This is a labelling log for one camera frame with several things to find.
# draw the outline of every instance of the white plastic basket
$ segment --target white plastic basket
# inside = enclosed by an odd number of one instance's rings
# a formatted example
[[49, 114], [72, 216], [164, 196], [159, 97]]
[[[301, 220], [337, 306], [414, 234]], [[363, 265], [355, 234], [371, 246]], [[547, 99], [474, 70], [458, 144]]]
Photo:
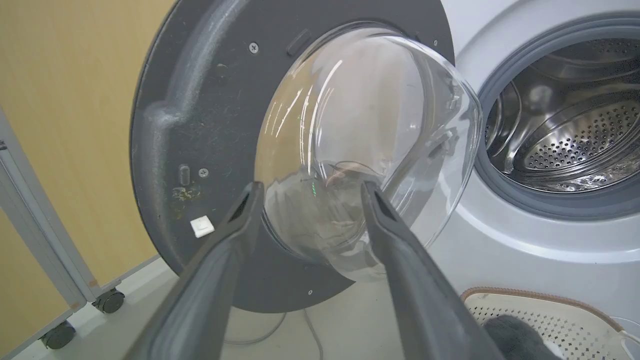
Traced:
[[558, 346], [567, 360], [634, 359], [626, 341], [640, 339], [603, 312], [576, 300], [529, 291], [472, 288], [462, 295], [467, 309], [482, 324], [511, 315], [536, 329], [543, 340]]

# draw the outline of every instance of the white plastic square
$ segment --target white plastic square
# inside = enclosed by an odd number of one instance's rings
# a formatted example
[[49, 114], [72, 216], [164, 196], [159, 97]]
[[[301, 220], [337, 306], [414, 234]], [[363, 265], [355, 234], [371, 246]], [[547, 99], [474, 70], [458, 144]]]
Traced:
[[207, 215], [192, 220], [191, 228], [193, 229], [193, 233], [196, 235], [196, 238], [201, 238], [206, 234], [211, 234], [215, 230]]

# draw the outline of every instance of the stainless steel drum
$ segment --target stainless steel drum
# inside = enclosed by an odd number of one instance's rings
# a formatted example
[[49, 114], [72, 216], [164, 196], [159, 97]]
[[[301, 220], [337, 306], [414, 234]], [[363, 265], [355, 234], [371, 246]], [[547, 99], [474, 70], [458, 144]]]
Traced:
[[640, 47], [583, 42], [549, 54], [503, 90], [485, 129], [505, 176], [545, 192], [586, 192], [640, 172]]

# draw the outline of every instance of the transparent glass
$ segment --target transparent glass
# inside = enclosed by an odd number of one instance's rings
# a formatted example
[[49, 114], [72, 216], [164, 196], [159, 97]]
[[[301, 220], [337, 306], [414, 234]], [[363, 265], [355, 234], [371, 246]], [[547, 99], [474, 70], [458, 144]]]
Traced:
[[458, 203], [479, 143], [477, 97], [438, 53], [352, 24], [313, 43], [276, 89], [255, 178], [282, 245], [356, 281], [378, 279], [360, 200], [377, 182], [428, 246]]

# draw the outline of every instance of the screw head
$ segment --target screw head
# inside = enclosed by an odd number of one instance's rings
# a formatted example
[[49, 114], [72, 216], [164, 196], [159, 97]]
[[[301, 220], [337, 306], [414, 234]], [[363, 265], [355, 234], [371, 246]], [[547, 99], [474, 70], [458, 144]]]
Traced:
[[260, 48], [258, 47], [258, 44], [256, 44], [255, 42], [252, 42], [249, 44], [249, 52], [252, 54], [257, 54], [258, 51], [260, 50]]

